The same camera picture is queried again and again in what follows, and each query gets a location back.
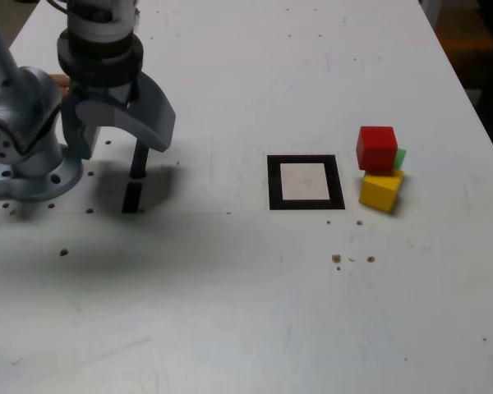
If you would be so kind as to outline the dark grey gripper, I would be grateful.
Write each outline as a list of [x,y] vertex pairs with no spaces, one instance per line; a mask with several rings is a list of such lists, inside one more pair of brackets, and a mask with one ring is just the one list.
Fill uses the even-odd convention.
[[[131,91],[137,97],[131,101]],[[93,156],[99,128],[115,127],[135,136],[149,149],[166,151],[176,113],[160,87],[146,74],[133,83],[99,88],[71,82],[61,105],[62,130],[68,148],[79,158]]]

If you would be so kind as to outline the person's hand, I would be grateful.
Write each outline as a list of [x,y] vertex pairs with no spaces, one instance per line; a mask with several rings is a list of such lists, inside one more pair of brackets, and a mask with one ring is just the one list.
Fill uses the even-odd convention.
[[51,77],[61,89],[62,97],[65,98],[69,93],[71,80],[63,74],[52,74]]

